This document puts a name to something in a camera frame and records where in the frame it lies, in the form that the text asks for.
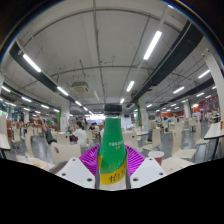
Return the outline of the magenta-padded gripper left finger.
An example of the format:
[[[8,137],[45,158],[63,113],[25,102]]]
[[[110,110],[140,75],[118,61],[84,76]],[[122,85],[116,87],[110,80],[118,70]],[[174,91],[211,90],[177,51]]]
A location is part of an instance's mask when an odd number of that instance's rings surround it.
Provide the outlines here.
[[[84,188],[94,189],[98,174],[99,145],[88,149],[79,158],[72,157],[56,175]]]

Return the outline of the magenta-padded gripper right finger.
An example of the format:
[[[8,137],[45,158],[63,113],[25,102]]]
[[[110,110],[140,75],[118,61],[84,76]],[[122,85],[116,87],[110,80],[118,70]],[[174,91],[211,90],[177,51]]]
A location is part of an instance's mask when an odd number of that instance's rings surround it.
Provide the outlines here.
[[[125,149],[128,189],[141,188],[166,176],[166,172],[153,157],[145,157],[130,146]]]

